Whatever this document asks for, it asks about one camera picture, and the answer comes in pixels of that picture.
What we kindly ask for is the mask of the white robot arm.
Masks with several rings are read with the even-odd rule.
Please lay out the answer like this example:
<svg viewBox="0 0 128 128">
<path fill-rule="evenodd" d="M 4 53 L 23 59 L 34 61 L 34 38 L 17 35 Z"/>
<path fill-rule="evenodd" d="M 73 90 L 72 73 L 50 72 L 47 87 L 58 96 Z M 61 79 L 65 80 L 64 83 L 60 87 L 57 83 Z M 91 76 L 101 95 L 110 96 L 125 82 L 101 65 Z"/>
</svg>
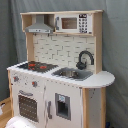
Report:
<svg viewBox="0 0 128 128">
<path fill-rule="evenodd" d="M 36 127 L 28 120 L 19 116 L 15 116 L 7 122 L 5 128 L 36 128 Z"/>
</svg>

